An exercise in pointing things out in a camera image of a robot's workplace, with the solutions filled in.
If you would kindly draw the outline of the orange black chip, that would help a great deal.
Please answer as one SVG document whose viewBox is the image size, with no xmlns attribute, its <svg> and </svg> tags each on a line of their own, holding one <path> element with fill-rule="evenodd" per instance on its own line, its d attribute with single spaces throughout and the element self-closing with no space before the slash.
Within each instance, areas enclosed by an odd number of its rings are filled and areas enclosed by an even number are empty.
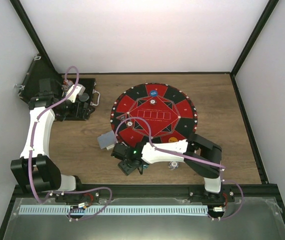
<svg viewBox="0 0 285 240">
<path fill-rule="evenodd" d="M 156 103 L 157 103 L 157 101 L 156 101 L 155 99 L 151 99 L 151 100 L 149 101 L 149 103 L 150 103 L 152 106 L 155 106 Z"/>
<path fill-rule="evenodd" d="M 132 126 L 133 126 L 133 122 L 132 122 L 132 121 L 128 121 L 128 122 L 126 123 L 126 125 L 127 125 L 128 127 L 132 127 Z"/>
</svg>

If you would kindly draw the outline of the orange big blind button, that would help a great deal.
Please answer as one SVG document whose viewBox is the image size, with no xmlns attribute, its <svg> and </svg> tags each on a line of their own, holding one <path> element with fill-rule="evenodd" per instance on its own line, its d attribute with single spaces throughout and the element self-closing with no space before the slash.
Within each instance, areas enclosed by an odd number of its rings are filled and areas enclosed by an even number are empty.
<svg viewBox="0 0 285 240">
<path fill-rule="evenodd" d="M 176 137 L 170 137 L 169 139 L 168 139 L 168 142 L 169 143 L 175 143 L 175 142 L 177 142 L 178 141 L 178 139 L 176 138 Z"/>
</svg>

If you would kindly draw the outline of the blue small blind button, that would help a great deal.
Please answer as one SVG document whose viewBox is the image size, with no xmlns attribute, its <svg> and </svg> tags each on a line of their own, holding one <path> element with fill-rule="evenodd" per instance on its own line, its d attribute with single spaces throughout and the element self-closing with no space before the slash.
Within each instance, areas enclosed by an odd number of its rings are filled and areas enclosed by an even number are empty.
<svg viewBox="0 0 285 240">
<path fill-rule="evenodd" d="M 157 97 L 158 96 L 158 91 L 156 89 L 153 89 L 149 92 L 149 95 L 151 97 Z"/>
</svg>

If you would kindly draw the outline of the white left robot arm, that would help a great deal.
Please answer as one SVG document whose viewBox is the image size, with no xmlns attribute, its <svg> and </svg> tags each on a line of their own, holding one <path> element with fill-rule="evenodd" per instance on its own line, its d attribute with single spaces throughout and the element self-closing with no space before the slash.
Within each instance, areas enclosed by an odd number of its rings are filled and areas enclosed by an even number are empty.
<svg viewBox="0 0 285 240">
<path fill-rule="evenodd" d="M 66 114 L 76 97 L 82 95 L 85 87 L 72 84 L 65 97 L 54 80 L 47 78 L 39 81 L 39 91 L 28 102 L 30 124 L 23 151 L 19 159 L 12 160 L 10 169 L 24 193 L 39 193 L 51 190 L 67 192 L 73 202 L 85 196 L 83 187 L 77 185 L 73 175 L 61 174 L 50 159 L 49 143 L 56 114 Z"/>
</svg>

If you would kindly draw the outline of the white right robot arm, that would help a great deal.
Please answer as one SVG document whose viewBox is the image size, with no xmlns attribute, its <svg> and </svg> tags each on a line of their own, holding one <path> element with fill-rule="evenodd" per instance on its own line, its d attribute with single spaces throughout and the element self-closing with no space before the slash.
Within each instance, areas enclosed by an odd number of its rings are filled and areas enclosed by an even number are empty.
<svg viewBox="0 0 285 240">
<path fill-rule="evenodd" d="M 185 163 L 204 179 L 205 197 L 212 202 L 222 195 L 220 172 L 225 169 L 221 164 L 222 148 L 216 143 L 198 135 L 168 143 L 138 142 L 134 147 L 117 142 L 111 156 L 120 160 L 118 167 L 128 176 L 134 170 L 143 172 L 143 167 L 162 163 Z"/>
</svg>

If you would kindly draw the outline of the chips inside case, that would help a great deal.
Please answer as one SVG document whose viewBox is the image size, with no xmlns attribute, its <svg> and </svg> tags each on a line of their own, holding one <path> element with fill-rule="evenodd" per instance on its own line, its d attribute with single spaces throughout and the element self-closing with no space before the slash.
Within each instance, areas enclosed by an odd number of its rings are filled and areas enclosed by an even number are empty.
<svg viewBox="0 0 285 240">
<path fill-rule="evenodd" d="M 62 84 L 62 89 L 64 92 L 67 92 L 73 85 L 74 83 L 71 80 L 64 79 Z"/>
</svg>

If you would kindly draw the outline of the black poker chip case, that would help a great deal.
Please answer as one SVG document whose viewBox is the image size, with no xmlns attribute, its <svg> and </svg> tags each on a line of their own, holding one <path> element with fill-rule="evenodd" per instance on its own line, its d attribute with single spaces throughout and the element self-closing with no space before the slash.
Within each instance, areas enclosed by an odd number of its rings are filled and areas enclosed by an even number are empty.
<svg viewBox="0 0 285 240">
<path fill-rule="evenodd" d="M 39 80 L 48 78 L 55 79 L 61 84 L 61 96 L 39 96 Z M 37 107 L 48 108 L 72 92 L 76 79 L 67 80 L 72 81 L 73 86 L 68 91 L 63 91 L 62 85 L 64 79 L 62 75 L 51 68 L 40 55 L 37 55 L 33 58 L 22 84 L 16 85 L 19 88 L 18 97 L 28 104 L 30 110 L 34 110 Z M 93 103 L 94 94 L 97 93 L 95 86 L 95 78 L 80 78 L 77 89 L 72 92 L 72 95 L 52 108 L 55 120 L 88 120 L 90 114 L 95 111 L 96 104 Z"/>
</svg>

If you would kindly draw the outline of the purple white chip stack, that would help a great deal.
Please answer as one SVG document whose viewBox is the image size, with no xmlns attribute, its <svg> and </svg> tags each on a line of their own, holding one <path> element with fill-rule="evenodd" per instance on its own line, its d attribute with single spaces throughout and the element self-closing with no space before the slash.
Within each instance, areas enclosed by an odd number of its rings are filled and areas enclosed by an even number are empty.
<svg viewBox="0 0 285 240">
<path fill-rule="evenodd" d="M 179 167 L 179 163 L 177 161 L 170 161 L 168 163 L 168 168 L 173 171 L 176 170 Z"/>
</svg>

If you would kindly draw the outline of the round red black poker mat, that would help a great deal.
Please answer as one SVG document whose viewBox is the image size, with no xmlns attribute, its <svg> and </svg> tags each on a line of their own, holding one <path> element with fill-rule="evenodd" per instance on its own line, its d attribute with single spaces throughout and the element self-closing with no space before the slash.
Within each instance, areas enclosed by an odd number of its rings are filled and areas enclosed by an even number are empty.
<svg viewBox="0 0 285 240">
<path fill-rule="evenodd" d="M 150 91 L 158 96 L 151 97 Z M 154 144 L 187 139 L 197 130 L 198 114 L 191 99 L 181 90 L 164 83 L 144 83 L 124 91 L 114 102 L 110 125 L 117 141 L 134 147 L 151 140 Z"/>
</svg>

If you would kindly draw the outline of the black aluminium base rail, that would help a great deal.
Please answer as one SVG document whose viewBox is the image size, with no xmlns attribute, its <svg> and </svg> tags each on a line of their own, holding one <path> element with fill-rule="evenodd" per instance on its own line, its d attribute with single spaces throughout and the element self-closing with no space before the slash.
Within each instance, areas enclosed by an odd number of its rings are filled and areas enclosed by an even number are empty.
<svg viewBox="0 0 285 240">
<path fill-rule="evenodd" d="M 100 184 L 84 184 L 81 190 L 94 189 L 93 193 L 65 193 L 62 196 L 53 194 L 52 198 L 57 203 L 76 204 L 84 201 L 93 201 L 108 199 L 110 192 L 106 189 L 96 190 Z M 221 193 L 208 193 L 205 187 L 200 184 L 187 185 L 161 185 L 161 184 L 110 184 L 107 186 L 112 191 L 112 199 L 129 199 L 129 198 L 174 198 L 189 200 L 192 203 L 222 204 L 225 200 L 234 202 L 236 198 L 243 196 L 250 198 L 275 198 L 281 200 L 278 186 L 276 184 L 242 184 L 241 190 L 234 184 L 225 184 L 222 186 Z"/>
</svg>

